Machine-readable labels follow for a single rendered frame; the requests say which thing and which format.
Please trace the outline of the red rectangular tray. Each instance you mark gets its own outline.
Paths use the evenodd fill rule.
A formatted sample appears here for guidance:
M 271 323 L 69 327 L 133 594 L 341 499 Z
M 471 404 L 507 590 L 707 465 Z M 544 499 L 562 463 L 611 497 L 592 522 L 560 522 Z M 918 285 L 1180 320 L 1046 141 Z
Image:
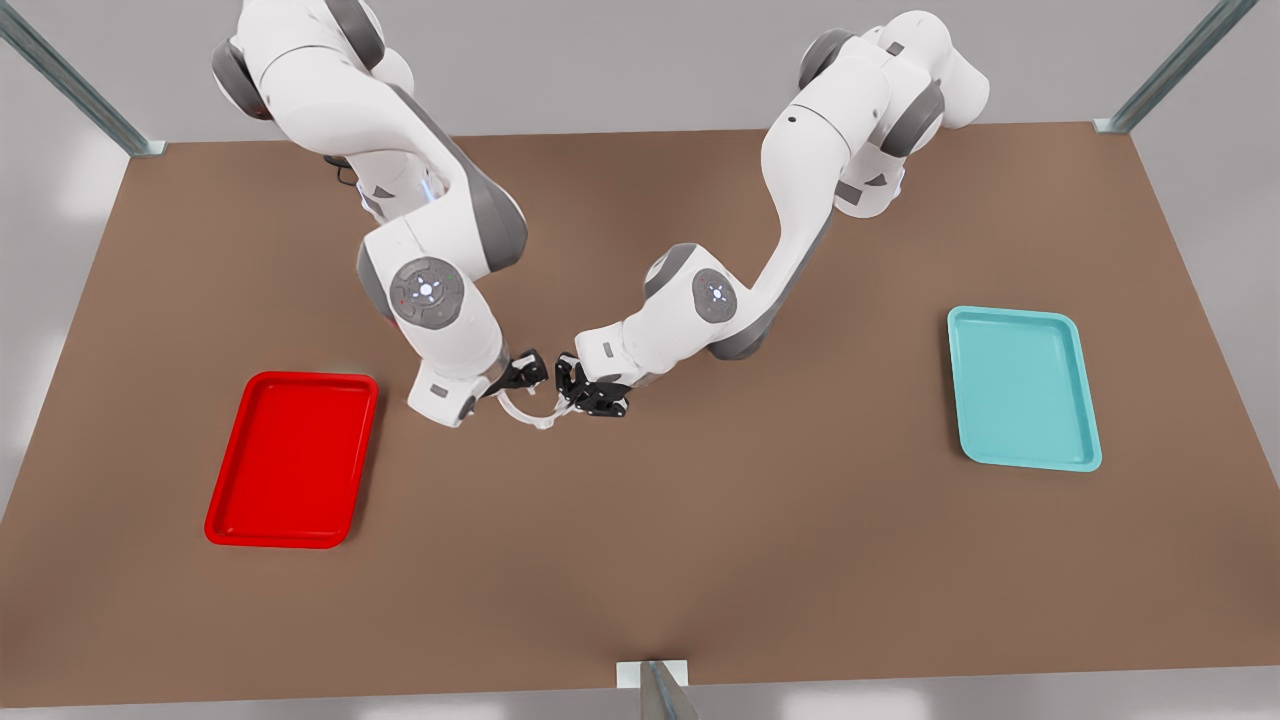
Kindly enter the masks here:
M 353 521 L 378 410 L 365 374 L 261 372 L 244 386 L 204 521 L 214 544 L 330 550 Z

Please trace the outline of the teal rectangular tray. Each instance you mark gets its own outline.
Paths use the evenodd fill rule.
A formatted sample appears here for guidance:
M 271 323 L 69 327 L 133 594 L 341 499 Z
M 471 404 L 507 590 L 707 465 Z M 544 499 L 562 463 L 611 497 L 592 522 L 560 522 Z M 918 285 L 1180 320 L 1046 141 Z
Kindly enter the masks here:
M 975 462 L 1094 471 L 1100 433 L 1075 323 L 956 306 L 946 318 L 957 437 Z

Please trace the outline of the silver frame post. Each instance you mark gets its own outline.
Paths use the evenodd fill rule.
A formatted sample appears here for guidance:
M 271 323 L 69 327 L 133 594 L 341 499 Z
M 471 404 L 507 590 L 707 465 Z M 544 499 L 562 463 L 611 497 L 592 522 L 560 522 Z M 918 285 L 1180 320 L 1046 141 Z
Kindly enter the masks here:
M 0 0 L 0 38 L 129 158 L 160 158 L 166 142 L 145 137 L 10 3 Z
M 640 720 L 700 720 L 686 660 L 621 661 L 614 670 L 617 688 L 639 689 Z
M 1133 132 L 1258 3 L 1260 0 L 1217 0 L 1196 28 L 1115 113 L 1092 120 L 1094 132 Z

